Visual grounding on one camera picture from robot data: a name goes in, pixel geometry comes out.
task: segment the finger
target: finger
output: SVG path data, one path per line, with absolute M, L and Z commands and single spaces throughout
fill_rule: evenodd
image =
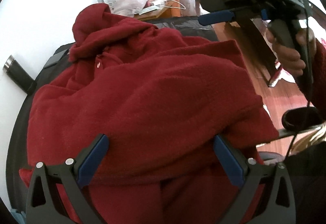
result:
M 289 74 L 291 74 L 293 77 L 299 77 L 304 74 L 303 70 L 286 70 Z
M 317 51 L 317 39 L 314 37 L 312 41 L 309 43 L 309 52 L 312 58 L 316 55 L 316 51 Z
M 290 70 L 297 71 L 306 68 L 306 64 L 301 59 L 298 61 L 287 61 L 287 60 L 280 59 L 279 62 L 281 63 L 281 65 L 286 71 L 290 71 Z
M 279 59 L 283 59 L 286 61 L 300 60 L 300 53 L 293 48 L 288 48 L 276 43 L 273 45 L 273 50 L 278 55 Z
M 266 38 L 269 43 L 274 43 L 274 41 L 275 41 L 274 35 L 269 30 L 266 31 Z
M 311 28 L 309 28 L 308 31 L 308 38 L 309 38 L 309 42 L 312 42 L 313 40 L 315 40 L 315 34 L 312 31 Z M 296 35 L 296 39 L 297 42 L 301 45 L 301 46 L 306 46 L 307 45 L 307 29 L 306 28 L 302 28 L 298 34 Z

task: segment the black cloth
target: black cloth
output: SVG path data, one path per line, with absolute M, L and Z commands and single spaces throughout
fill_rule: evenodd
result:
M 322 142 L 284 161 L 294 192 L 296 224 L 326 223 L 325 158 L 326 142 Z
M 183 36 L 203 37 L 210 41 L 218 41 L 213 27 L 199 24 L 197 16 L 154 19 L 146 22 L 152 23 L 158 28 L 174 28 L 180 31 Z

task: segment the sleeve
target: sleeve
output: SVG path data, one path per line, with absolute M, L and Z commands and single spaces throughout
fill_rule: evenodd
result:
M 316 40 L 317 53 L 312 65 L 314 76 L 313 96 L 311 102 L 319 110 L 320 114 L 326 119 L 326 49 Z M 303 87 L 299 87 L 306 96 L 307 92 Z

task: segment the red hoodie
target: red hoodie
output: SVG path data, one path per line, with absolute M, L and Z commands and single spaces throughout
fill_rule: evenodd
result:
M 29 164 L 63 163 L 104 133 L 110 149 L 89 194 L 108 223 L 215 223 L 238 189 L 218 163 L 213 137 L 222 133 L 258 160 L 255 146 L 278 137 L 236 42 L 159 30 L 113 15 L 106 4 L 84 9 L 73 33 L 74 64 L 35 95 Z M 20 173 L 28 185 L 32 172 Z

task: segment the blue gripper pad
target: blue gripper pad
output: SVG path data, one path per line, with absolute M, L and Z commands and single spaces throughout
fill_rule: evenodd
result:
M 228 146 L 226 141 L 218 135 L 214 138 L 213 149 L 231 184 L 241 188 L 248 170 L 244 156 L 230 145 Z
M 232 22 L 235 18 L 235 15 L 230 10 L 223 10 L 218 12 L 213 12 L 210 14 L 201 15 L 198 18 L 198 22 L 202 26 L 208 26 L 221 22 Z
M 108 149 L 109 138 L 107 135 L 102 134 L 92 150 L 89 152 L 89 155 L 79 166 L 77 183 L 80 189 L 89 185 Z
M 263 9 L 261 11 L 261 19 L 264 20 L 264 21 L 268 20 L 268 12 L 267 12 L 266 9 Z

